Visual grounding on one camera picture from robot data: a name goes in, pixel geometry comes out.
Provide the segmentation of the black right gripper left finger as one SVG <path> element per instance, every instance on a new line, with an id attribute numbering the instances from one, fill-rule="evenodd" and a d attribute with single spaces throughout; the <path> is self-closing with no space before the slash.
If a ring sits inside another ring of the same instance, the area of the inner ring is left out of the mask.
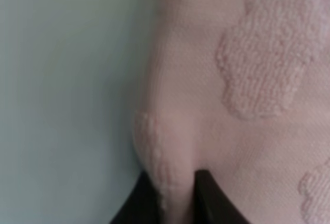
<path id="1" fill-rule="evenodd" d="M 142 172 L 111 224 L 161 224 L 159 193 L 146 172 Z"/>

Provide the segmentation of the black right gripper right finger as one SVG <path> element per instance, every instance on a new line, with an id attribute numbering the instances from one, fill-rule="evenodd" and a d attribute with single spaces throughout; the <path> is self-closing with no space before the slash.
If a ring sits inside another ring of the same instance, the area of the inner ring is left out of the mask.
<path id="1" fill-rule="evenodd" d="M 248 224 L 248 220 L 219 188 L 208 170 L 195 172 L 193 222 Z"/>

